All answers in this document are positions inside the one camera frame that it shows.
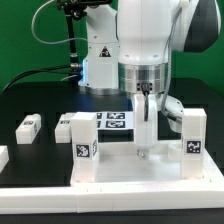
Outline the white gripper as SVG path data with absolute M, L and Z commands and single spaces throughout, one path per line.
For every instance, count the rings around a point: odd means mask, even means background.
M 149 149 L 158 144 L 158 112 L 161 110 L 161 103 L 162 96 L 150 94 L 148 96 L 148 112 L 145 112 L 144 95 L 133 95 L 134 143 L 138 149 L 137 155 L 139 158 L 148 158 Z M 165 108 L 176 118 L 176 121 L 171 118 L 168 119 L 171 130 L 180 133 L 182 129 L 182 103 L 178 99 L 168 96 Z

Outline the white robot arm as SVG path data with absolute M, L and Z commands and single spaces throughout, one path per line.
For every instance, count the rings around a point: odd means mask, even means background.
M 146 159 L 158 145 L 158 115 L 175 132 L 182 108 L 168 107 L 174 50 L 199 53 L 218 38 L 217 0 L 119 0 L 116 10 L 87 7 L 89 50 L 80 88 L 97 95 L 123 91 L 131 99 L 134 144 Z

